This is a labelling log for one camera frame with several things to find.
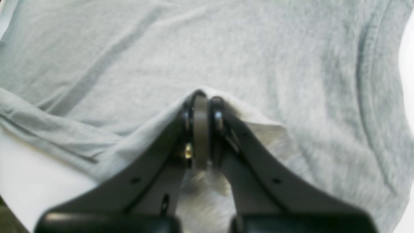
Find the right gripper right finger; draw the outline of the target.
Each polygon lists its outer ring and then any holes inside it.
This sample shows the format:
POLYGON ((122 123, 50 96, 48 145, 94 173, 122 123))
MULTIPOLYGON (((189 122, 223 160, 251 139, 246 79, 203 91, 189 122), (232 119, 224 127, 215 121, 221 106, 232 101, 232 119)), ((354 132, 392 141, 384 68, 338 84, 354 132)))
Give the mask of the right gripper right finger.
POLYGON ((376 233, 371 217, 282 165, 220 97, 210 100, 213 164, 232 188, 231 233, 376 233))

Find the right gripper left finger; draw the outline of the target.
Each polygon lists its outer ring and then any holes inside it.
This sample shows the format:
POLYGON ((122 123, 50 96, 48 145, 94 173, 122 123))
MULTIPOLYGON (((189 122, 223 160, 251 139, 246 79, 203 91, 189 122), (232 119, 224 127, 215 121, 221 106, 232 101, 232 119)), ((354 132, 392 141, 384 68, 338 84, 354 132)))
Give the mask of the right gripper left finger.
POLYGON ((209 158, 209 100, 203 91, 123 171, 95 189, 46 211, 36 233, 181 233, 175 212, 189 169, 209 158))

